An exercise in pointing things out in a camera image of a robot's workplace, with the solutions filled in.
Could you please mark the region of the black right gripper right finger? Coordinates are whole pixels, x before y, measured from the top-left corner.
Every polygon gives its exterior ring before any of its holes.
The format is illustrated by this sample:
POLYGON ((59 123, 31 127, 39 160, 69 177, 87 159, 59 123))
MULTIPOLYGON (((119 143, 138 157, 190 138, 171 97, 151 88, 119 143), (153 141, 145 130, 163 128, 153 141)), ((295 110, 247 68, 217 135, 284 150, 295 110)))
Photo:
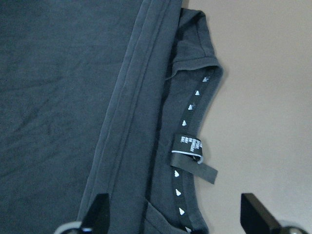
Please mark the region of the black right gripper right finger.
POLYGON ((252 193, 241 194, 240 224, 246 234, 278 234, 280 224, 252 193))

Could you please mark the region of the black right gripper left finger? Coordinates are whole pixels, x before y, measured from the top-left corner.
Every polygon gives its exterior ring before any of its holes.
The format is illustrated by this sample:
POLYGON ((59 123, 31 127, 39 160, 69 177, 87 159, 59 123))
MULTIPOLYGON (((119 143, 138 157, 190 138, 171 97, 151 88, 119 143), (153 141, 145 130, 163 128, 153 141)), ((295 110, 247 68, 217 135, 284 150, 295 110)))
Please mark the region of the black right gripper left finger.
POLYGON ((110 202, 108 194, 98 194, 81 223, 82 231, 108 231, 110 202))

